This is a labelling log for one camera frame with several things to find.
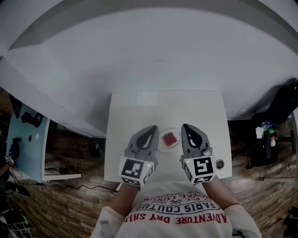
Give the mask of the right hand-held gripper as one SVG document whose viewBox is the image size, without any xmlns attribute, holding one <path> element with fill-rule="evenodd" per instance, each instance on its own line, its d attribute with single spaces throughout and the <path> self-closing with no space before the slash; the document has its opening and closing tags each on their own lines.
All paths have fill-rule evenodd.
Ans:
<svg viewBox="0 0 298 238">
<path fill-rule="evenodd" d="M 211 181 L 216 165 L 207 134 L 193 125 L 183 124 L 181 136 L 183 155 L 180 161 L 188 180 L 193 185 Z"/>
</svg>

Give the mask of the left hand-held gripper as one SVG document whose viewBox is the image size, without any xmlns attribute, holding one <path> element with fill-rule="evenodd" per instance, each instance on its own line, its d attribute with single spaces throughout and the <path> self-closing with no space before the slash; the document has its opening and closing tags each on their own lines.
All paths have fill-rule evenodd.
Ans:
<svg viewBox="0 0 298 238">
<path fill-rule="evenodd" d="M 158 126 L 148 126 L 135 133 L 121 156 L 118 176 L 123 183 L 144 187 L 158 165 L 156 151 Z"/>
</svg>

